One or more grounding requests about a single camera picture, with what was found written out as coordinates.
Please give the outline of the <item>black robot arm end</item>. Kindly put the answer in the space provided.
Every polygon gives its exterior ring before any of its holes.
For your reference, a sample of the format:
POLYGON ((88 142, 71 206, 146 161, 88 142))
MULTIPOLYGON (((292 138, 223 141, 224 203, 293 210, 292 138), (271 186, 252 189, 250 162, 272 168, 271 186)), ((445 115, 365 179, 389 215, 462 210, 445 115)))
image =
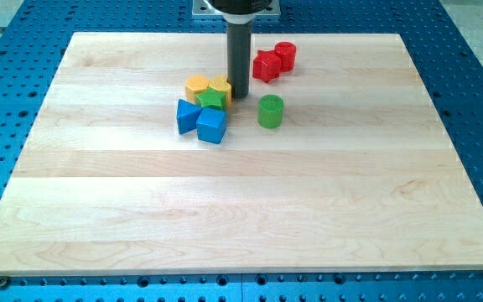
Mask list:
POLYGON ((208 3, 220 11, 222 17, 236 25, 251 22, 255 15, 265 10, 271 0, 208 0, 208 3))

